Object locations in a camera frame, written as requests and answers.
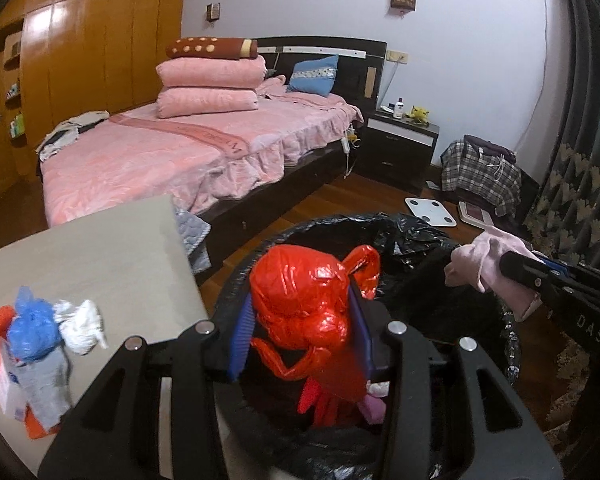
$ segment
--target silver bolt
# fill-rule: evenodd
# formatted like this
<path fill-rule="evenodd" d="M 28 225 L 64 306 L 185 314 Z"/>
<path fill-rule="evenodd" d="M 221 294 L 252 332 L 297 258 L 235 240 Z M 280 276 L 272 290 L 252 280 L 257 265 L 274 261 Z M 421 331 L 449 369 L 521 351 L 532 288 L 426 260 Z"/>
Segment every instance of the silver bolt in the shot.
<path fill-rule="evenodd" d="M 467 352 L 473 352 L 476 348 L 478 348 L 478 343 L 475 342 L 475 339 L 472 337 L 461 337 L 459 343 L 460 348 L 466 350 Z"/>
<path fill-rule="evenodd" d="M 202 335 L 211 334 L 216 329 L 213 321 L 203 319 L 196 323 L 196 332 Z"/>
<path fill-rule="evenodd" d="M 140 349 L 142 347 L 142 338 L 137 335 L 133 335 L 125 341 L 125 348 L 131 352 Z"/>
<path fill-rule="evenodd" d="M 389 332 L 395 335 L 402 335 L 407 332 L 407 326 L 401 321 L 390 321 L 386 327 Z"/>

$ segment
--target bed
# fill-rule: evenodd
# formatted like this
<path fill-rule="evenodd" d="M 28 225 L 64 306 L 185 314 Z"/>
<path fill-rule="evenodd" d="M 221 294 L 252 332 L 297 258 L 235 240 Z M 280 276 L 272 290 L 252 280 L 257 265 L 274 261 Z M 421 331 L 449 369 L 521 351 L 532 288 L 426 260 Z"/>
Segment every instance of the bed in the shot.
<path fill-rule="evenodd" d="M 332 92 L 343 102 L 315 107 L 262 97 L 259 110 L 247 112 L 160 120 L 157 105 L 149 104 L 112 116 L 43 163 L 49 225 L 171 194 L 176 206 L 212 225 L 207 241 L 213 272 L 233 250 L 341 173 L 338 140 L 352 121 L 375 109 L 386 44 L 296 36 L 259 38 L 258 46 L 267 67 L 287 78 L 300 60 L 339 54 Z M 225 229 L 236 222 L 242 229 Z"/>

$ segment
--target wooden floor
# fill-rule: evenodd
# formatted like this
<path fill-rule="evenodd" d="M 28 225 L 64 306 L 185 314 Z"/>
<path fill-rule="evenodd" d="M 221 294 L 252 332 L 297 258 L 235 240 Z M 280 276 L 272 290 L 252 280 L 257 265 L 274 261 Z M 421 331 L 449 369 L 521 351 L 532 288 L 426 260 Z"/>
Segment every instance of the wooden floor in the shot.
<path fill-rule="evenodd" d="M 424 190 L 423 198 L 438 198 Z M 243 245 L 224 261 L 224 266 L 200 286 L 206 309 L 211 313 L 216 297 L 233 268 L 261 241 L 305 220 L 338 213 L 407 212 L 407 194 L 391 186 L 352 174 L 342 177 L 319 190 L 283 214 L 275 222 Z M 456 206 L 445 203 L 458 220 Z M 42 200 L 42 185 L 19 183 L 0 197 L 0 247 L 46 229 Z M 480 230 L 458 221 L 455 228 L 444 229 L 454 240 L 466 244 Z M 546 310 L 539 309 L 517 326 L 522 344 L 522 369 L 516 389 L 536 421 L 544 430 L 551 403 L 566 391 L 566 382 L 556 376 L 555 358 L 564 348 L 559 330 L 547 319 Z"/>

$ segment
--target black headboard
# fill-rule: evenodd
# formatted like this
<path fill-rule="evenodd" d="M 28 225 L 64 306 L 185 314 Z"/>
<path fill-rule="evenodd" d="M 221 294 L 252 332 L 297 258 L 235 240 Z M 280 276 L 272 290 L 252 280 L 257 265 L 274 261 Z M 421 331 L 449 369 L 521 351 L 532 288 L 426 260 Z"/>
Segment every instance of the black headboard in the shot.
<path fill-rule="evenodd" d="M 331 92 L 360 108 L 365 117 L 376 109 L 386 43 L 331 36 L 279 36 L 258 38 L 258 50 L 267 68 L 275 67 L 287 81 L 297 62 L 339 54 Z"/>

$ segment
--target plaid cloth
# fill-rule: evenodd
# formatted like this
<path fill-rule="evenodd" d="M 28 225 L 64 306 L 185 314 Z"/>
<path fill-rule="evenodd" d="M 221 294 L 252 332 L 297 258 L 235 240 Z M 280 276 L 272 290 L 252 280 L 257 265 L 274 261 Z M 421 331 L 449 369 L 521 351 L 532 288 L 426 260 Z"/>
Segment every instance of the plaid cloth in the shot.
<path fill-rule="evenodd" d="M 520 168 L 498 156 L 485 155 L 462 140 L 440 155 L 442 190 L 471 191 L 495 206 L 496 216 L 513 214 L 520 203 Z"/>

